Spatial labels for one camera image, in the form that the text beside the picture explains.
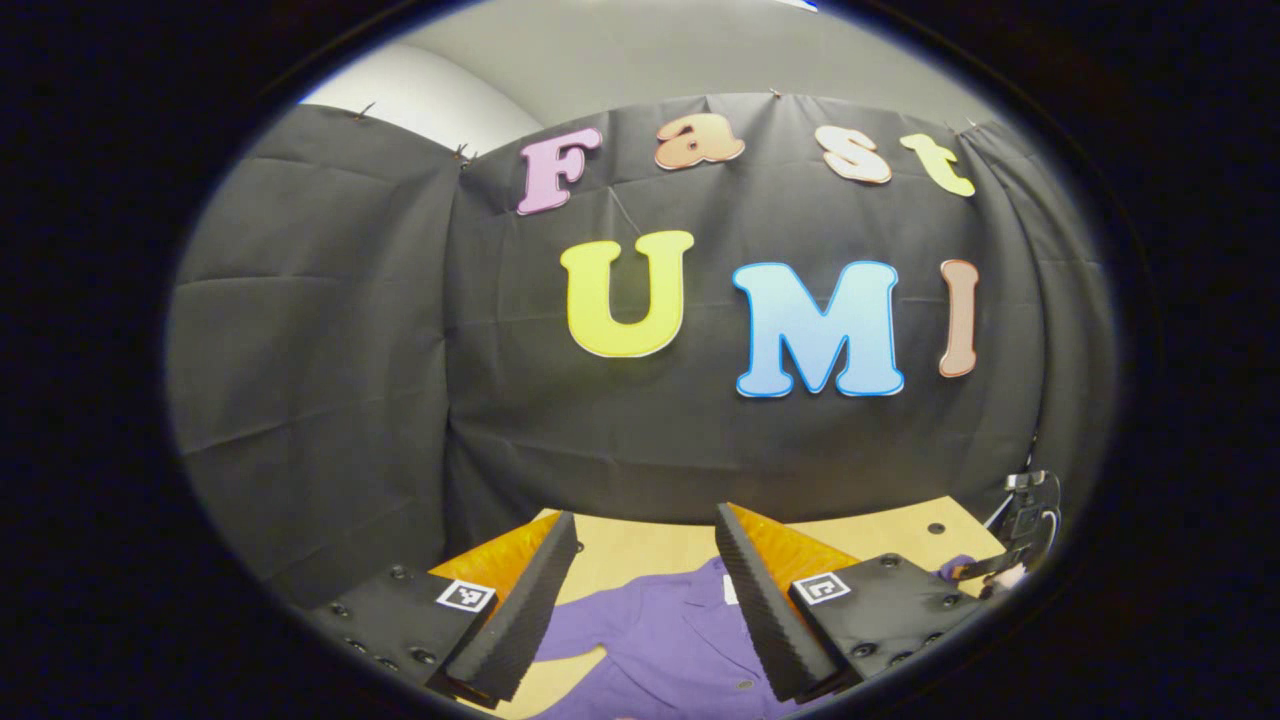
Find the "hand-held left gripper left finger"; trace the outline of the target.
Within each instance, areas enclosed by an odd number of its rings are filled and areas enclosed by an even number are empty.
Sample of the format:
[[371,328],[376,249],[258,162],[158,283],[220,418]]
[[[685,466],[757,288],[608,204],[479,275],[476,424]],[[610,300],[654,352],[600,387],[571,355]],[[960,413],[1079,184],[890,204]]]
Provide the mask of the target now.
[[550,511],[429,570],[393,564],[305,619],[399,685],[495,708],[534,664],[577,552],[576,516]]

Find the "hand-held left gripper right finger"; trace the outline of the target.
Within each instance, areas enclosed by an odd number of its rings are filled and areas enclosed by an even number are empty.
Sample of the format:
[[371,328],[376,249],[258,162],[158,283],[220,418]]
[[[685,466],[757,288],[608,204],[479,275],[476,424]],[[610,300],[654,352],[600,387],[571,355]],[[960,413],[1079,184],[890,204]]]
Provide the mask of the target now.
[[900,553],[855,559],[736,503],[716,546],[777,700],[847,691],[934,648],[983,603]]

